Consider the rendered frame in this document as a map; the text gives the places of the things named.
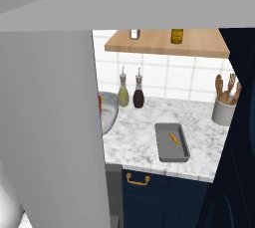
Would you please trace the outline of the orange carrot piece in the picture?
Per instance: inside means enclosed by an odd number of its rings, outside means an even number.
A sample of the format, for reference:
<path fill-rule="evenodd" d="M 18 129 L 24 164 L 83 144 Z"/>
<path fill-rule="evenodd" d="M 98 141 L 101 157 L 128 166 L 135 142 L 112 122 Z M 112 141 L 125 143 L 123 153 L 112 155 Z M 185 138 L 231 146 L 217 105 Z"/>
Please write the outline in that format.
<path fill-rule="evenodd" d="M 175 135 L 173 134 L 173 132 L 170 132 L 170 133 L 169 133 L 169 136 L 170 136 L 171 139 L 173 140 L 174 144 L 175 144 L 176 146 L 178 146 L 178 145 L 179 145 L 178 140 L 177 140 L 177 138 L 175 137 Z"/>

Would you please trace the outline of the olive oil bottle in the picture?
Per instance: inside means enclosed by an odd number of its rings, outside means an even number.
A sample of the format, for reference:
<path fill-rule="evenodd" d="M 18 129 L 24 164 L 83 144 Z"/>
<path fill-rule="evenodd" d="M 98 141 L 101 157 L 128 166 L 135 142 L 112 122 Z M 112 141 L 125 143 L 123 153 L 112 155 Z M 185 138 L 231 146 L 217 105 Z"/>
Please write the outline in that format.
<path fill-rule="evenodd" d="M 119 103 L 122 108 L 126 107 L 129 101 L 126 79 L 127 75 L 125 74 L 125 71 L 122 71 L 122 73 L 120 74 L 121 85 L 119 89 Z"/>

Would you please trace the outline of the dark vinegar bottle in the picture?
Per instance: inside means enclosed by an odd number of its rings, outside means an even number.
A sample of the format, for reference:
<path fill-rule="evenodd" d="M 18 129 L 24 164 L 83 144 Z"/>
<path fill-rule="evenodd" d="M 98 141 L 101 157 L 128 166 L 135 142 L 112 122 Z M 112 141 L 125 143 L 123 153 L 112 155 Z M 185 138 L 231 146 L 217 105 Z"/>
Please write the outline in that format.
<path fill-rule="evenodd" d="M 142 75 L 137 74 L 135 76 L 136 80 L 136 85 L 135 85 L 135 91 L 133 93 L 132 101 L 133 101 L 133 106 L 137 109 L 141 109 L 144 104 L 144 95 L 141 87 L 142 83 Z"/>

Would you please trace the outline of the silver metal bowl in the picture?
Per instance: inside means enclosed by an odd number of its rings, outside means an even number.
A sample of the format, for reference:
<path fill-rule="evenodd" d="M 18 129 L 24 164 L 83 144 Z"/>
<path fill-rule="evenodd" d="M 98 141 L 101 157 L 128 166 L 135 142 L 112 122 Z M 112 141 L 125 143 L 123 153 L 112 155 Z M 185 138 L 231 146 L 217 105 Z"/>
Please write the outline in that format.
<path fill-rule="evenodd" d="M 100 92 L 102 97 L 102 134 L 108 133 L 117 119 L 119 113 L 119 96 L 110 92 Z"/>

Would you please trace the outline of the grey baking tray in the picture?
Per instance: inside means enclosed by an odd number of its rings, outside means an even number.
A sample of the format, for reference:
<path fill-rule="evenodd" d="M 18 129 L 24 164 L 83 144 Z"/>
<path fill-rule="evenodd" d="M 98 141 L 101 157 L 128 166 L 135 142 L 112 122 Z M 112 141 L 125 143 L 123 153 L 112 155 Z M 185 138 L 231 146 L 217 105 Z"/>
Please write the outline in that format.
<path fill-rule="evenodd" d="M 177 122 L 157 122 L 154 125 L 155 137 L 158 149 L 158 157 L 161 162 L 186 162 L 190 158 L 190 152 L 182 125 Z M 178 140 L 176 146 L 169 136 L 173 132 Z"/>

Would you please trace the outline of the yellow green jar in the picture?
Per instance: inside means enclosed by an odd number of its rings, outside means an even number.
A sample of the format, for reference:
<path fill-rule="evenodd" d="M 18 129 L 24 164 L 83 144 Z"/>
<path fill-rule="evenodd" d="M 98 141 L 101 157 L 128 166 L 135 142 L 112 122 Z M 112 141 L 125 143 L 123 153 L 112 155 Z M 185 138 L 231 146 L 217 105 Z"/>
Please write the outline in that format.
<path fill-rule="evenodd" d="M 171 30 L 171 43 L 172 44 L 181 44 L 183 39 L 183 30 L 182 29 L 172 29 Z"/>

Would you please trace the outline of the wooden spoon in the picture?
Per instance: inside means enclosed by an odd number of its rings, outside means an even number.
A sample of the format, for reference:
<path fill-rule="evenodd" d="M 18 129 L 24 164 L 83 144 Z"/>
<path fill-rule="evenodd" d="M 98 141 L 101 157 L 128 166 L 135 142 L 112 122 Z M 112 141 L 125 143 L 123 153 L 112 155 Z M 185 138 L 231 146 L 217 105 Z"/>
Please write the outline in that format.
<path fill-rule="evenodd" d="M 222 102 L 223 97 L 223 80 L 221 78 L 221 75 L 217 75 L 215 79 L 215 89 L 217 94 L 217 99 Z"/>

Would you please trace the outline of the navy drawer front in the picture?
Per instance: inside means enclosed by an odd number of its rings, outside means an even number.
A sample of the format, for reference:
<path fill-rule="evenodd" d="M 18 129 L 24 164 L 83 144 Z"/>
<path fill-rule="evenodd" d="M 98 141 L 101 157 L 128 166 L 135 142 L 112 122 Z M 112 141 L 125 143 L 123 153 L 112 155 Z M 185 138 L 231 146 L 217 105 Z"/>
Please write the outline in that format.
<path fill-rule="evenodd" d="M 144 177 L 148 175 L 150 177 L 150 182 L 147 186 L 136 186 L 127 183 L 126 174 L 131 173 L 131 179 L 135 181 L 143 181 Z M 157 197 L 159 193 L 164 194 L 166 191 L 175 191 L 182 195 L 187 186 L 191 188 L 205 189 L 209 183 L 185 179 L 179 177 L 158 175 L 153 173 L 146 173 L 134 170 L 123 170 L 123 181 L 124 181 L 124 194 L 130 194 L 135 196 L 144 196 L 146 198 Z"/>

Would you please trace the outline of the white utensil pot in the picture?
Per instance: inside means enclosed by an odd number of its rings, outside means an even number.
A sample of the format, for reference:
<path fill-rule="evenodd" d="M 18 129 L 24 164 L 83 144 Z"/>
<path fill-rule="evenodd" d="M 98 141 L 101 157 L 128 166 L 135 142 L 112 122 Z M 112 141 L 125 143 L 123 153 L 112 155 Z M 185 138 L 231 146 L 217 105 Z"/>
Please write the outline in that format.
<path fill-rule="evenodd" d="M 215 100 L 211 119 L 219 125 L 230 126 L 234 112 L 235 106 Z"/>

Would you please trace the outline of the wooden slotted spatula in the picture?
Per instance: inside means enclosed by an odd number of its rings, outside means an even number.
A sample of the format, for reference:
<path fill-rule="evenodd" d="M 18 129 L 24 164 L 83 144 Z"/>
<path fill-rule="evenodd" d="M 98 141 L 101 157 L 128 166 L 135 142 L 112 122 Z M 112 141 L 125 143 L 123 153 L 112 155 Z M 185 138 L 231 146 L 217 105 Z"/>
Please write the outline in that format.
<path fill-rule="evenodd" d="M 229 81 L 228 81 L 228 86 L 227 86 L 227 90 L 224 91 L 222 94 L 221 94 L 221 97 L 220 97 L 220 101 L 224 104 L 227 104 L 229 102 L 229 97 L 230 97 L 230 93 L 234 87 L 234 84 L 235 84 L 235 79 L 236 79 L 236 76 L 234 74 L 231 74 L 229 76 Z"/>

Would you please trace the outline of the navy cupboard door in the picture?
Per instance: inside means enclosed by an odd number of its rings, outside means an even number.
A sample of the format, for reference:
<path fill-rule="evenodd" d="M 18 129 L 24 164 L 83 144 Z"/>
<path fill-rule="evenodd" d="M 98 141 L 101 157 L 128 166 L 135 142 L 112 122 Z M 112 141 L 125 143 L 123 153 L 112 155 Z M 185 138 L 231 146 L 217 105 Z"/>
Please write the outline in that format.
<path fill-rule="evenodd" d="M 196 228 L 197 223 L 198 215 L 185 205 L 165 211 L 147 198 L 124 195 L 124 228 Z"/>

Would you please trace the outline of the tall navy cupboard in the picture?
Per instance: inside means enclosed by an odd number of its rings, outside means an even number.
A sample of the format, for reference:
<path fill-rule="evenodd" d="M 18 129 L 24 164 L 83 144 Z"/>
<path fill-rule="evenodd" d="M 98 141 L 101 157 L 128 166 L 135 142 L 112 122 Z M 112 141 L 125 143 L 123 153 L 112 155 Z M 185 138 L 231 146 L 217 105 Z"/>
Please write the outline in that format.
<path fill-rule="evenodd" d="M 220 33 L 241 92 L 197 228 L 255 228 L 255 28 Z"/>

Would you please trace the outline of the wooden wall shelf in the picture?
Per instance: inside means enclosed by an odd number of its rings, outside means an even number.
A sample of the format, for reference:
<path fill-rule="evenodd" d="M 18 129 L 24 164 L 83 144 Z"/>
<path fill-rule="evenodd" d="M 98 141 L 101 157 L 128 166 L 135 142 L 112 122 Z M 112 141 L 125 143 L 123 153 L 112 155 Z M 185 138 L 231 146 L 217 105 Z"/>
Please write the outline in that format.
<path fill-rule="evenodd" d="M 170 30 L 141 30 L 138 40 L 118 30 L 105 43 L 108 52 L 228 59 L 230 51 L 218 29 L 185 29 L 181 44 L 170 43 Z"/>

